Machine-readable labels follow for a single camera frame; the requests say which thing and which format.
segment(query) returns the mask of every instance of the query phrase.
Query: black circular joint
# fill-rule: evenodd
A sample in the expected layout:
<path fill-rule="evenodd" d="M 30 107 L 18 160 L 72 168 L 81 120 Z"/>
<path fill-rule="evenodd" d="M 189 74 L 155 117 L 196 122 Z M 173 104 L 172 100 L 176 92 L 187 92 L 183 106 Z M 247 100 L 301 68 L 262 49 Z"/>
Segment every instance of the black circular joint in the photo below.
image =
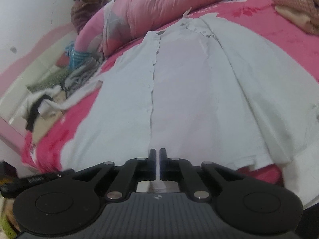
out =
<path fill-rule="evenodd" d="M 291 191 L 246 178 L 229 182 L 223 188 L 216 211 L 226 223 L 241 231 L 276 235 L 297 227 L 303 205 Z"/>
<path fill-rule="evenodd" d="M 253 192 L 244 197 L 244 205 L 251 211 L 271 213 L 279 209 L 280 200 L 267 192 Z"/>
<path fill-rule="evenodd" d="M 100 198 L 84 181 L 57 179 L 22 192 L 13 213 L 22 230 L 56 237 L 90 225 L 99 214 Z"/>
<path fill-rule="evenodd" d="M 57 214 L 66 211 L 72 204 L 72 197 L 61 192 L 44 194 L 35 202 L 36 207 L 47 214 Z"/>

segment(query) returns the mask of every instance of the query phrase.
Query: yellow green object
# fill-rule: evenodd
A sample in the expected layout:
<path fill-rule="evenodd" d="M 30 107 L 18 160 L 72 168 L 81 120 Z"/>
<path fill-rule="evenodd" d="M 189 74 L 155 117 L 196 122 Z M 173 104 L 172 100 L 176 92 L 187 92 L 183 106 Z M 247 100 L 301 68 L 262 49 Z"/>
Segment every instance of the yellow green object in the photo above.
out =
<path fill-rule="evenodd" d="M 0 224 L 2 231 L 9 239 L 14 239 L 17 236 L 15 231 L 12 229 L 6 215 L 3 215 L 3 217 L 1 218 Z"/>

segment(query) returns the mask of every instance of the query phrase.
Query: bed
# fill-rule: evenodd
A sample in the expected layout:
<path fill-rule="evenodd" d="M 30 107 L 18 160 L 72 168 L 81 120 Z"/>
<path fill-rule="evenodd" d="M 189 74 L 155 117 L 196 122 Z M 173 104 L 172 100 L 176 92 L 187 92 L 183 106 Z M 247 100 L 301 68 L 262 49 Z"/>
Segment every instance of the bed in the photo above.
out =
<path fill-rule="evenodd" d="M 297 27 L 280 17 L 275 12 L 270 0 L 223 1 L 194 11 L 189 14 L 187 18 L 195 19 L 211 13 L 215 13 L 217 17 L 225 18 L 231 22 L 244 26 L 271 41 L 283 49 L 304 69 L 306 69 L 316 80 L 318 80 L 319 70 L 315 67 L 319 57 L 319 50 L 316 48 L 318 47 L 318 38 L 304 34 Z M 165 30 L 176 22 L 177 21 L 173 21 L 159 30 Z M 136 48 L 138 44 L 142 43 L 142 40 L 143 39 L 135 40 L 114 53 L 103 64 L 101 73 L 111 72 L 115 62 L 118 63 L 121 61 L 120 56 L 126 52 L 130 52 L 130 49 Z M 12 84 L 9 90 L 14 88 L 16 90 L 20 90 L 21 85 L 23 84 L 19 83 L 19 85 L 17 85 L 17 82 L 15 82 Z M 15 130 L 25 135 L 24 146 L 21 150 L 23 163 L 28 164 L 41 172 L 57 171 L 70 167 L 77 170 L 82 169 L 84 166 L 78 165 L 76 163 L 76 159 L 78 159 L 79 156 L 74 157 L 72 155 L 74 139 L 77 131 L 79 130 L 79 126 L 81 124 L 83 125 L 86 117 L 94 110 L 93 105 L 99 96 L 99 91 L 99 89 L 96 89 L 90 95 L 83 98 L 77 105 L 69 109 L 65 113 L 64 117 L 53 126 L 49 133 L 36 146 L 32 144 L 31 133 L 24 133 L 22 124 L 14 124 L 17 123 L 18 119 L 13 121 L 12 116 L 7 117 L 9 124 L 11 124 Z M 14 111 L 16 111 L 17 108 L 18 105 L 13 105 L 11 111 L 12 109 L 15 109 Z M 166 145 L 156 145 L 156 147 L 166 147 Z M 140 150 L 138 155 L 131 155 L 131 157 L 124 154 L 122 157 L 122 162 L 119 161 L 117 164 L 122 164 L 123 160 L 128 158 L 143 156 L 143 154 L 147 154 L 146 152 L 148 149 Z M 184 148 L 172 148 L 171 152 L 173 153 L 169 156 L 188 158 L 188 155 L 184 153 L 184 151 Z M 101 159 L 104 159 L 105 161 L 111 161 L 114 158 L 114 155 L 99 155 L 96 161 L 100 161 Z M 215 159 L 198 160 L 216 161 Z M 247 166 L 247 164 L 239 164 L 237 166 L 229 167 L 232 167 L 233 169 L 240 169 L 240 171 L 243 173 L 252 175 L 267 182 L 282 183 L 280 168 L 272 164 L 270 158 L 266 159 L 263 164 L 260 165 L 255 165 L 253 161 L 248 165 L 249 166 Z"/>

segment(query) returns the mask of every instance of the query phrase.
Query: blue striped cloth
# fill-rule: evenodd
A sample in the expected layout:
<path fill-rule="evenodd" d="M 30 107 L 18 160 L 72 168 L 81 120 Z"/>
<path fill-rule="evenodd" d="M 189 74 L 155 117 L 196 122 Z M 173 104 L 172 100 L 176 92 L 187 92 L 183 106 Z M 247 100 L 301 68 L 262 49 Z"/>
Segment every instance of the blue striped cloth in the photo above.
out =
<path fill-rule="evenodd" d="M 65 48 L 65 54 L 70 57 L 68 69 L 71 71 L 74 71 L 75 69 L 77 69 L 80 66 L 81 62 L 91 55 L 91 53 L 89 52 L 75 51 L 74 42 L 71 42 Z"/>

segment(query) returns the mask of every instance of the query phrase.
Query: pink blanket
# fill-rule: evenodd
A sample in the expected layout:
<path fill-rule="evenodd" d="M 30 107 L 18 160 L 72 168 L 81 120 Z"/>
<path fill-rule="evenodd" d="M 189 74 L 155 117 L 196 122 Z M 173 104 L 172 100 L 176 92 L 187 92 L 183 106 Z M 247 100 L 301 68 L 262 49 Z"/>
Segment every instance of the pink blanket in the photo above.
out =
<path fill-rule="evenodd" d="M 319 81 L 319 69 L 316 67 L 319 60 L 318 37 L 303 33 L 296 26 L 279 16 L 270 0 L 221 2 L 198 10 L 192 13 L 190 17 L 198 18 L 211 12 L 217 12 L 218 17 L 226 18 L 249 28 L 281 47 Z M 141 39 L 136 40 L 111 56 L 103 66 L 103 71 L 109 70 L 120 55 L 140 42 Z M 55 124 L 47 136 L 38 144 L 35 161 L 31 157 L 30 149 L 32 149 L 32 145 L 28 135 L 21 154 L 22 161 L 41 172 L 61 170 L 61 149 L 73 138 L 78 125 L 90 111 L 97 94 L 98 91 L 95 91 L 84 98 L 78 105 L 70 109 L 61 121 Z M 274 165 L 255 171 L 251 175 L 271 183 L 277 183 L 281 180 L 280 170 Z"/>

